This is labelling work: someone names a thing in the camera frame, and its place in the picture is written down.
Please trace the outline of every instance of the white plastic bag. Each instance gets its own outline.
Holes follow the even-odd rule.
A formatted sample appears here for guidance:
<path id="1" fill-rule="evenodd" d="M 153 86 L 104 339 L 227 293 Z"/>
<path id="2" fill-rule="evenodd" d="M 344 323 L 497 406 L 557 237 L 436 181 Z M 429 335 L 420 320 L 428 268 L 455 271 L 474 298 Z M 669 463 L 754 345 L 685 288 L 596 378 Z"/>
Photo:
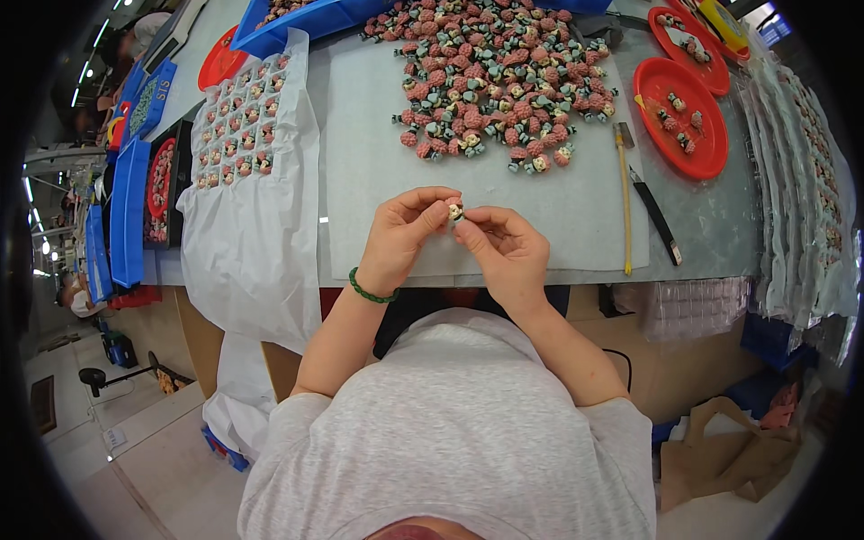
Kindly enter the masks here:
<path id="1" fill-rule="evenodd" d="M 226 332 L 219 352 L 216 391 L 201 415 L 222 444 L 257 460 L 267 441 L 276 395 L 261 342 Z"/>
<path id="2" fill-rule="evenodd" d="M 302 354 L 321 325 L 319 131 L 306 92 L 308 34 L 289 29 L 288 43 L 272 172 L 262 175 L 256 168 L 230 185 L 220 181 L 203 189 L 194 178 L 177 208 L 184 218 L 181 265 L 192 304 L 227 332 Z M 208 109 L 201 108 L 192 129 L 194 156 L 204 145 L 202 132 L 212 129 Z"/>

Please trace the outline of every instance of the yellow container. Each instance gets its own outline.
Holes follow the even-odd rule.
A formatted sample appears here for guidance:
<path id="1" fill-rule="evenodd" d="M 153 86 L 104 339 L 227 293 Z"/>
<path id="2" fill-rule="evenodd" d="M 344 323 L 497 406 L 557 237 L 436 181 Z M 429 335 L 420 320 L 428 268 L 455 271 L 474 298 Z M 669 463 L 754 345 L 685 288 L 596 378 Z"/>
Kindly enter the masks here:
<path id="1" fill-rule="evenodd" d="M 748 46 L 746 32 L 719 2 L 716 0 L 701 0 L 701 2 L 696 0 L 694 3 L 699 13 L 705 17 L 705 20 L 713 27 L 715 33 L 720 35 L 729 49 L 737 53 Z"/>

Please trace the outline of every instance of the red plastic plate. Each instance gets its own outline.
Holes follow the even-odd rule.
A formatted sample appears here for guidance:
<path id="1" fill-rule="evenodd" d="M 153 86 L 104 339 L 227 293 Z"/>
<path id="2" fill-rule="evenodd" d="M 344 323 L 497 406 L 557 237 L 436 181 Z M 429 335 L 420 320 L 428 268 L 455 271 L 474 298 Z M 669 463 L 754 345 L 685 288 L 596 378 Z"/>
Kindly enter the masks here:
<path id="1" fill-rule="evenodd" d="M 723 170 L 729 154 L 726 123 L 714 96 L 693 73 L 675 61 L 649 58 L 636 67 L 633 91 L 642 96 L 644 106 L 639 107 L 639 114 L 654 142 L 682 172 L 697 180 L 708 180 Z M 687 105 L 684 112 L 672 108 L 667 99 L 670 92 L 684 100 Z M 658 115 L 660 109 L 678 120 L 678 130 L 670 133 L 663 129 Z M 690 115 L 694 111 L 702 113 L 700 131 L 690 125 Z M 676 140 L 679 132 L 696 144 L 693 154 L 684 154 Z"/>
<path id="2" fill-rule="evenodd" d="M 697 40 L 699 40 L 702 46 L 705 47 L 705 50 L 708 51 L 708 54 L 711 55 L 711 61 L 709 63 L 700 64 L 696 60 L 693 60 L 693 57 L 687 54 L 687 51 L 682 49 L 677 43 L 673 42 L 669 36 L 669 32 L 658 24 L 657 16 L 665 15 L 667 13 L 681 16 L 681 13 L 678 10 L 664 7 L 651 8 L 651 11 L 648 12 L 648 24 L 651 25 L 651 32 L 653 32 L 657 37 L 657 41 L 660 41 L 660 46 L 663 47 L 663 50 L 666 51 L 674 61 L 686 67 L 696 77 L 698 77 L 715 96 L 725 96 L 728 94 L 729 69 L 726 67 L 726 62 L 723 60 L 723 57 L 720 56 L 717 48 L 708 37 L 708 33 L 698 24 L 684 24 L 686 32 L 692 34 Z"/>
<path id="3" fill-rule="evenodd" d="M 249 53 L 230 49 L 236 31 L 237 27 L 235 26 L 225 32 L 225 35 L 216 41 L 216 44 L 210 49 L 210 54 L 201 64 L 201 71 L 198 72 L 198 88 L 202 92 L 208 86 L 216 86 L 223 80 L 233 77 L 243 66 L 243 62 L 249 58 Z"/>
<path id="4" fill-rule="evenodd" d="M 742 62 L 750 60 L 750 48 L 744 47 L 740 51 L 735 52 L 731 48 L 727 47 L 726 43 L 714 34 L 714 31 L 707 29 L 705 24 L 693 15 L 692 11 L 684 7 L 683 4 L 688 3 L 687 0 L 666 0 L 666 3 L 678 10 L 678 15 L 681 17 L 681 20 L 684 21 L 684 27 L 686 27 L 688 32 L 690 32 L 691 26 L 697 26 L 708 35 L 711 44 L 714 45 L 714 47 L 724 56 Z"/>
<path id="5" fill-rule="evenodd" d="M 156 169 L 159 168 L 159 155 L 168 149 L 169 144 L 175 144 L 175 142 L 176 139 L 171 137 L 159 147 L 159 151 L 156 152 L 153 158 L 153 165 L 150 167 L 150 175 L 147 177 L 147 187 L 144 191 L 144 197 L 147 198 L 147 208 L 150 210 L 150 215 L 160 221 L 162 221 L 162 213 L 168 209 L 168 190 L 170 189 L 171 177 L 169 176 L 165 179 L 165 185 L 162 186 L 161 190 L 159 190 L 159 194 L 163 199 L 165 199 L 161 206 L 157 206 L 153 201 L 153 182 L 156 180 Z"/>

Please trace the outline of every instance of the brown paper bag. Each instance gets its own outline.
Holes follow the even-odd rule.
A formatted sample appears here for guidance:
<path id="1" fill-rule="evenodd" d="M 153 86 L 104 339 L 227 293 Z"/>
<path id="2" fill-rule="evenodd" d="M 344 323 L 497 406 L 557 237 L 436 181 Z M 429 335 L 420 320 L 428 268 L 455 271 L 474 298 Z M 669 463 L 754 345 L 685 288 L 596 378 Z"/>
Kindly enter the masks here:
<path id="1" fill-rule="evenodd" d="M 705 437 L 717 412 L 747 431 Z M 789 472 L 800 445 L 794 428 L 763 431 L 728 397 L 708 400 L 690 410 L 684 440 L 660 448 L 660 511 L 721 492 L 759 501 Z"/>

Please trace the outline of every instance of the green beaded bracelet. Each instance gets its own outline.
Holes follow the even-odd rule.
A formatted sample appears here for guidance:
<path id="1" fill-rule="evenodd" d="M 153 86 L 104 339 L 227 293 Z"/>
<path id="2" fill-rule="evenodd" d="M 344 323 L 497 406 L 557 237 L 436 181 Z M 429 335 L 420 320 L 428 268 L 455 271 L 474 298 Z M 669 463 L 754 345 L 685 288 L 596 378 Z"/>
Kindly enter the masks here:
<path id="1" fill-rule="evenodd" d="M 358 295 L 363 296 L 366 300 L 371 300 L 373 302 L 377 302 L 379 304 L 389 304 L 393 302 L 399 297 L 399 289 L 393 291 L 393 294 L 387 296 L 386 298 L 382 298 L 380 296 L 370 295 L 366 291 L 362 290 L 360 286 L 357 284 L 357 279 L 354 277 L 354 274 L 357 273 L 357 266 L 355 266 L 350 272 L 348 272 L 348 281 L 351 282 L 351 286 L 354 287 L 354 290 L 357 291 Z"/>

